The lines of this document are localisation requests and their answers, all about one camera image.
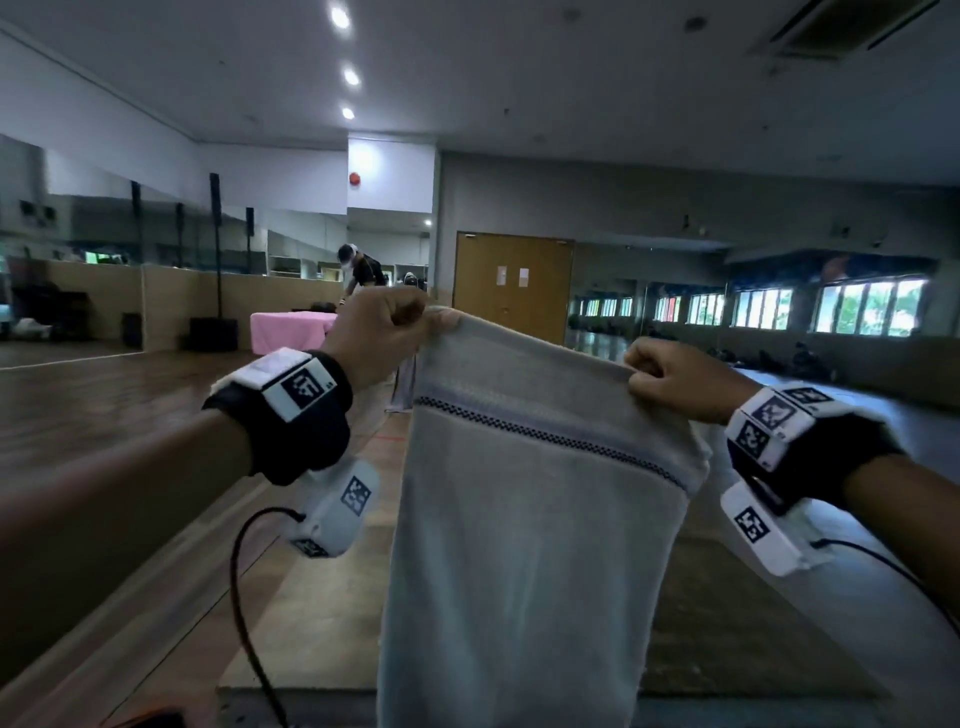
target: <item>black cable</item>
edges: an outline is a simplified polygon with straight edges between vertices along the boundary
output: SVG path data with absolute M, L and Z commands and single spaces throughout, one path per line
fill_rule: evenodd
M 960 627 L 957 626 L 957 623 L 956 621 L 954 621 L 953 616 L 950 614 L 947 607 L 945 607 L 941 603 L 940 599 L 938 599 L 933 594 L 933 592 L 931 592 L 926 586 L 924 586 L 924 583 L 920 581 L 920 579 L 918 579 L 916 576 L 914 576 L 912 573 L 910 573 L 906 569 L 901 569 L 899 566 L 894 564 L 890 559 L 888 559 L 883 554 L 876 553 L 876 551 L 871 551 L 865 546 L 861 546 L 860 544 L 854 544 L 850 541 L 838 541 L 836 539 L 819 539 L 817 541 L 811 541 L 810 545 L 813 546 L 814 548 L 823 548 L 825 546 L 846 546 L 847 548 L 855 548 L 857 551 L 862 551 L 863 553 L 869 556 L 873 556 L 875 559 L 886 564 L 888 567 L 896 571 L 904 579 L 906 579 L 915 587 L 917 587 L 917 589 L 923 592 L 924 596 L 930 600 L 930 603 L 933 604 L 933 606 L 935 606 L 938 610 L 940 610 L 940 614 L 942 614 L 944 616 L 944 619 L 947 620 L 947 623 L 950 625 L 950 628 L 953 630 L 953 632 L 956 633 L 956 636 L 960 637 Z
M 270 680 L 267 679 L 267 673 L 263 671 L 263 666 L 260 665 L 260 658 L 256 656 L 253 643 L 250 641 L 247 622 L 243 619 L 243 612 L 240 610 L 240 586 L 239 576 L 237 574 L 239 570 L 237 562 L 240 559 L 240 546 L 243 544 L 243 537 L 247 535 L 247 531 L 253 525 L 253 522 L 260 518 L 260 516 L 268 513 L 284 513 L 297 523 L 301 523 L 306 519 L 303 513 L 298 513 L 293 508 L 283 508 L 280 506 L 262 508 L 247 519 L 240 528 L 236 540 L 233 542 L 233 551 L 230 554 L 230 603 L 233 605 L 233 623 L 236 625 L 237 634 L 240 636 L 240 644 L 243 645 L 243 651 L 247 653 L 247 660 L 250 662 L 250 667 L 253 668 L 253 672 L 256 674 L 257 679 L 259 679 L 260 685 L 263 686 L 263 694 L 267 696 L 267 702 L 270 703 L 270 707 L 274 711 L 274 716 L 276 716 L 280 728 L 290 728 L 290 723 L 287 721 L 287 712 L 283 710 L 283 706 L 276 696 L 274 686 L 270 684 Z

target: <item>wooden door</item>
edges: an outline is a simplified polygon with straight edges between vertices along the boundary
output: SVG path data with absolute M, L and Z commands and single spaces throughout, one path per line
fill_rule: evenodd
M 562 240 L 460 233 L 453 306 L 562 345 L 572 262 Z

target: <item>floor line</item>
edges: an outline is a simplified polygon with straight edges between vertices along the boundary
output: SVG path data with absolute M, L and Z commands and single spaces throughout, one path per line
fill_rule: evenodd
M 136 356 L 146 352 L 108 353 L 102 356 L 82 356 L 79 359 L 61 359 L 60 361 L 42 361 L 39 364 L 19 364 L 15 367 L 0 367 L 0 372 L 12 372 L 14 369 L 34 369 L 36 367 L 52 367 L 54 364 L 70 364 L 74 361 L 94 361 L 95 359 L 113 359 L 117 356 Z

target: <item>air conditioning vent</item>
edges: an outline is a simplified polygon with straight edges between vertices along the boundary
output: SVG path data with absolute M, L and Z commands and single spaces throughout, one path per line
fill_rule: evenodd
M 940 0 L 808 0 L 756 50 L 787 58 L 840 61 L 873 50 Z

